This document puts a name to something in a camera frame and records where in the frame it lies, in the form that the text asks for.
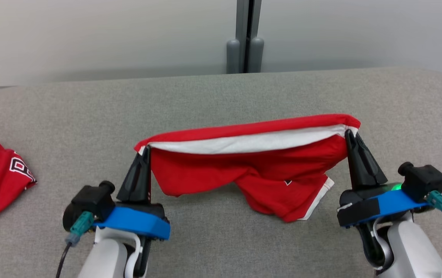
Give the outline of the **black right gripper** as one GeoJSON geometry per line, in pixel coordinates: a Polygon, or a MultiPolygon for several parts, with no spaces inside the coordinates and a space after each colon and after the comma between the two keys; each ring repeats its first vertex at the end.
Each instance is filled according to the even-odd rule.
{"type": "Polygon", "coordinates": [[[340,206],[376,197],[392,191],[396,185],[401,188],[401,184],[386,184],[388,179],[359,134],[348,129],[345,140],[352,189],[340,195],[340,206]]]}

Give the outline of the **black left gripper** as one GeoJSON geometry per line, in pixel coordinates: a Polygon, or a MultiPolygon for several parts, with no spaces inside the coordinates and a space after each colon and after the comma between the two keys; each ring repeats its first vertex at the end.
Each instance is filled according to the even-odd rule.
{"type": "Polygon", "coordinates": [[[154,215],[167,221],[164,206],[151,203],[151,148],[145,146],[142,154],[136,154],[122,186],[117,194],[117,207],[154,215]]]}

